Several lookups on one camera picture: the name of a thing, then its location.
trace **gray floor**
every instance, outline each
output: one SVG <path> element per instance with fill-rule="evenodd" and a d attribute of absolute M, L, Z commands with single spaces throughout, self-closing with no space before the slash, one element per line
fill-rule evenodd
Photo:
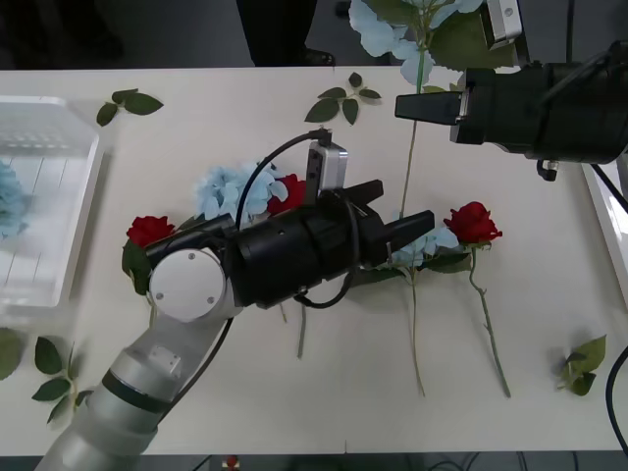
<path fill-rule="evenodd" d="M 533 59 L 560 62 L 564 56 L 566 0 L 520 0 L 524 25 Z M 46 25 L 58 31 L 59 20 L 49 0 L 39 0 Z M 359 35 L 347 20 L 335 17 L 335 0 L 319 0 L 308 46 L 334 53 L 339 65 L 377 65 L 364 52 Z M 98 5 L 110 29 L 125 46 L 118 61 L 104 64 L 81 53 L 63 34 L 53 34 L 57 62 L 67 68 L 181 68 L 250 67 L 246 41 L 235 0 L 99 0 Z M 575 17 L 575 59 L 585 59 L 615 39 L 628 39 L 627 0 L 578 0 Z M 0 34 L 0 69 L 10 69 L 11 56 L 3 48 Z M 578 453 L 581 471 L 628 469 L 628 460 L 618 452 Z M 450 458 L 462 463 L 469 454 Z M 191 470 L 202 456 L 146 456 L 140 471 Z M 526 453 L 530 471 L 574 470 L 568 452 Z M 425 455 L 346 455 L 323 457 L 246 456 L 241 469 L 262 470 L 414 470 L 427 469 L 441 454 Z M 0 458 L 2 471 L 34 469 L 38 458 Z M 221 469 L 222 458 L 215 457 L 211 469 Z M 515 471 L 515 453 L 482 453 L 474 463 L 477 471 Z"/>

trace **robotic arm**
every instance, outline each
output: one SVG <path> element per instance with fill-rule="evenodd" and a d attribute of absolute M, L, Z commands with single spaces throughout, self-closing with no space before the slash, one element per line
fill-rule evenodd
<path fill-rule="evenodd" d="M 487 5 L 489 46 L 514 41 L 521 23 L 518 13 L 508 12 L 518 12 L 516 1 Z M 584 64 L 532 64 L 511 75 L 472 69 L 463 92 L 399 96 L 395 114 L 451 126 L 454 142 L 493 142 L 525 154 L 552 181 L 560 161 L 595 167 L 625 152 L 627 65 L 628 45 L 615 43 Z M 434 227 L 429 211 L 385 225 L 368 206 L 382 196 L 382 183 L 342 189 L 346 151 L 326 130 L 305 138 L 318 141 L 310 146 L 302 207 L 243 231 L 230 216 L 221 216 L 147 248 L 156 322 L 118 356 L 38 471 L 132 469 L 244 307 L 268 308 L 290 297 L 329 307 L 350 287 L 357 265 L 380 265 Z M 305 138 L 280 147 L 264 165 Z M 315 304 L 305 297 L 309 288 L 344 273 L 343 291 L 333 302 Z"/>
<path fill-rule="evenodd" d="M 156 321 L 120 353 L 38 471 L 132 469 L 244 307 L 293 296 L 307 305 L 322 280 L 349 272 L 350 281 L 352 254 L 377 266 L 434 227 L 430 211 L 385 225 L 368 206 L 382 183 L 342 189 L 346 151 L 326 130 L 310 134 L 320 140 L 310 146 L 305 205 L 243 231 L 220 216 L 147 247 Z"/>

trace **person's leg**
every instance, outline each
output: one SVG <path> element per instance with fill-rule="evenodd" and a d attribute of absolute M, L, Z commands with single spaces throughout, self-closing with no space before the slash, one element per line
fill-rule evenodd
<path fill-rule="evenodd" d="M 284 66 L 288 52 L 283 28 L 290 0 L 237 0 L 248 51 L 257 67 Z"/>
<path fill-rule="evenodd" d="M 0 0 L 9 47 L 16 69 L 50 69 L 50 48 L 33 0 Z"/>
<path fill-rule="evenodd" d="M 55 0 L 63 26 L 79 45 L 107 59 L 124 53 L 120 39 L 107 28 L 94 0 Z"/>
<path fill-rule="evenodd" d="M 334 56 L 307 49 L 316 0 L 237 0 L 256 66 L 333 65 Z"/>

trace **white table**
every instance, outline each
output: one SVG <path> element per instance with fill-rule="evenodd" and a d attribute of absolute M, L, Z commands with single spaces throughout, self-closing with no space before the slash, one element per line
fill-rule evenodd
<path fill-rule="evenodd" d="M 303 117 L 323 90 L 353 69 L 0 74 L 5 94 L 74 100 L 93 118 L 112 91 L 139 87 L 165 103 L 148 117 L 119 116 L 103 166 L 73 288 L 54 312 L 10 309 L 5 325 L 27 322 L 34 334 L 63 334 L 85 352 L 79 386 L 96 384 L 121 348 L 147 326 L 144 301 L 120 268 L 135 216 L 193 211 L 193 186 L 211 166 L 259 159 L 311 130 Z M 347 184 L 384 182 L 374 208 L 398 210 L 411 123 L 393 115 L 394 98 L 411 93 L 396 68 L 356 69 L 384 96 L 362 106 L 354 127 L 331 122 L 351 154 Z M 435 71 L 446 85 L 456 74 Z M 419 276 L 419 361 L 427 397 L 418 395 L 407 319 L 411 292 L 401 281 L 359 288 L 339 306 L 311 312 L 305 354 L 296 359 L 298 308 L 248 308 L 235 319 L 207 374 L 161 427 L 151 453 L 338 453 L 437 450 L 618 449 L 603 403 L 612 360 L 628 342 L 628 317 L 578 166 L 556 183 L 535 165 L 492 145 L 461 146 L 448 129 L 420 125 L 409 211 L 484 202 L 504 237 L 481 254 L 478 282 L 488 288 L 501 361 L 513 398 L 503 396 L 482 327 L 478 298 L 465 275 Z M 306 145 L 280 165 L 303 175 Z M 338 283 L 317 288 L 315 298 Z M 556 353 L 608 334 L 607 359 L 586 398 L 555 390 Z M 21 368 L 0 383 L 0 455 L 42 454 L 48 404 L 30 396 L 42 382 L 33 341 Z M 628 430 L 628 374 L 616 388 Z"/>

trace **clear plastic container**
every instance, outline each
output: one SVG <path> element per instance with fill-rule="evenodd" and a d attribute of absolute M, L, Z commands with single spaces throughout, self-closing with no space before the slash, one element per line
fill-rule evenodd
<path fill-rule="evenodd" d="M 26 228 L 0 241 L 0 302 L 68 297 L 102 160 L 100 137 L 60 98 L 0 96 L 0 159 L 26 194 Z"/>

